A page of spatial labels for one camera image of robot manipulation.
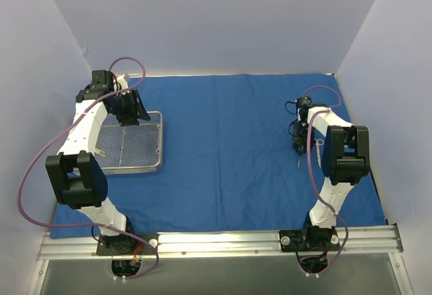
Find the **steel scissors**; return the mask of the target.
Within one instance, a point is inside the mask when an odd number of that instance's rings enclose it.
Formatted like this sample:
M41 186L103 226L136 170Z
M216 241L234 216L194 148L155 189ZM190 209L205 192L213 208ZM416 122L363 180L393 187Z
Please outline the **steel scissors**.
M321 147L324 145L324 140L321 138L315 139L315 148L316 148L316 155L317 155L317 163L319 168L322 166L322 156L321 156Z

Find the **steel forceps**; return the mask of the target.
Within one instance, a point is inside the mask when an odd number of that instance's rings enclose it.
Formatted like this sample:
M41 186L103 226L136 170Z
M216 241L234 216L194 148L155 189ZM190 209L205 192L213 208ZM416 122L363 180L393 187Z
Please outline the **steel forceps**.
M298 154L297 168L300 168L301 159L302 159L302 153L299 153L299 154Z

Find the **wire mesh instrument tray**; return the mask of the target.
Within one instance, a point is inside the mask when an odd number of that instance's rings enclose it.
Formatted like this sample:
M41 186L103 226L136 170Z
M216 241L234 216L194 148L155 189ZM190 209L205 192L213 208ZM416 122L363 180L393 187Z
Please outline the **wire mesh instrument tray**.
M158 111L148 114L150 121L139 119L137 126L121 126L105 110L91 111L71 130L59 152L92 153L106 176L156 171L163 158L163 116ZM96 148L106 156L96 155Z

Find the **blue surgical wrap cloth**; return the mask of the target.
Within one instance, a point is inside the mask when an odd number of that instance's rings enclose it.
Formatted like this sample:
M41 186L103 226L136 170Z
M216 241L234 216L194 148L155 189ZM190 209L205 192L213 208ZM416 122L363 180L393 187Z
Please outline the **blue surgical wrap cloth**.
M163 162L110 176L109 198L137 232L299 229L316 203L292 148L291 101L306 93L349 120L325 74L151 77L144 106L163 115Z

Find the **steel tweezers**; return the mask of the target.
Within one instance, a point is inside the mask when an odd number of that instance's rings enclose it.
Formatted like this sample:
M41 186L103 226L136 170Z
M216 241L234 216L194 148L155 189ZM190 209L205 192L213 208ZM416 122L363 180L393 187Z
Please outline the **steel tweezers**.
M100 156L100 157L105 157L105 156L106 156L105 151L104 151L104 150L101 150L101 149L98 149L98 148L96 148L96 149L94 150L94 153L95 153L96 155Z

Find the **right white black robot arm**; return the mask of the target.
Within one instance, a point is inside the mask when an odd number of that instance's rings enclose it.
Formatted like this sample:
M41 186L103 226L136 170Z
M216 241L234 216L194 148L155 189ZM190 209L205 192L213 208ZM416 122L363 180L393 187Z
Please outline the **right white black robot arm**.
M303 247L313 250L335 235L334 227L348 193L370 172L369 129L343 120L325 104L314 104L308 97L293 104L296 119L292 122L292 146L298 155L306 155L317 194L317 202L308 212L299 235ZM324 137L320 160L325 179L320 190L311 172L315 132Z

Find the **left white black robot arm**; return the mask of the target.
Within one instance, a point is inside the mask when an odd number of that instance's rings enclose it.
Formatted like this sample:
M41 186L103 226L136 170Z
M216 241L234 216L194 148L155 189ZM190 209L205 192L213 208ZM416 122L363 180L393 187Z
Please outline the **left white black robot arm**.
M123 126L150 120L136 89L104 101L80 96L72 129L58 153L47 157L45 167L57 202L87 216L102 236L112 238L114 249L128 254L136 245L134 228L110 201L107 178L95 159L97 138L109 114Z

